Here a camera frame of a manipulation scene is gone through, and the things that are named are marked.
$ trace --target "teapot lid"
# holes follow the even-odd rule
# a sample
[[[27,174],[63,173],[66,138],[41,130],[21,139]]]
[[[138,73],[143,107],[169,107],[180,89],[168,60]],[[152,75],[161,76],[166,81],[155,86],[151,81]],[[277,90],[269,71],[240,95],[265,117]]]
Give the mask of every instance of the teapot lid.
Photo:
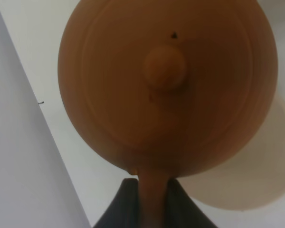
[[[58,79],[83,139],[127,170],[198,172],[236,153],[273,99],[277,54],[255,0],[82,0]]]

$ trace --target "clay teapot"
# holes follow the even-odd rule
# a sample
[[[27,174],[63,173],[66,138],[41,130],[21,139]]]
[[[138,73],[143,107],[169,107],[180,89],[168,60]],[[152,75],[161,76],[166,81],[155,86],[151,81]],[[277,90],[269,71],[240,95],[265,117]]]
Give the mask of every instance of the clay teapot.
[[[256,0],[81,0],[58,79],[85,142],[138,175],[147,224],[170,178],[224,162],[259,129],[276,45]]]

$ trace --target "small hole in lid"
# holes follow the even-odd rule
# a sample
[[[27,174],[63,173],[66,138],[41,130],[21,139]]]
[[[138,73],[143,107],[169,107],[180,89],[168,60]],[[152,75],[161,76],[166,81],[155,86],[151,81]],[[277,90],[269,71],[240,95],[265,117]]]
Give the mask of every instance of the small hole in lid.
[[[177,33],[176,32],[173,32],[173,34],[171,35],[171,38],[172,39],[177,39],[178,37],[177,37]]]

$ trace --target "lid knob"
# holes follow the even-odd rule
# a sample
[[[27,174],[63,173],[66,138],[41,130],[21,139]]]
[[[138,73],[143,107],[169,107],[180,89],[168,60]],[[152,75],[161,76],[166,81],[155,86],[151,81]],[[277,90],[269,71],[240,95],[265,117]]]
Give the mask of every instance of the lid knob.
[[[147,55],[144,74],[154,89],[170,91],[184,82],[187,74],[186,60],[176,47],[161,45]]]

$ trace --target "white wall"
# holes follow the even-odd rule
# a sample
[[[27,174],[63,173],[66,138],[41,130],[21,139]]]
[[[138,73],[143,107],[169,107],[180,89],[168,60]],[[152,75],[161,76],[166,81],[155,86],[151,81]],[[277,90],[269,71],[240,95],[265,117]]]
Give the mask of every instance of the white wall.
[[[259,0],[275,35],[279,60],[278,91],[285,99],[285,0]]]
[[[0,0],[0,11],[91,225],[107,209],[127,172],[96,154],[71,124],[59,92],[58,52],[79,0]]]
[[[0,228],[87,227],[0,15]]]

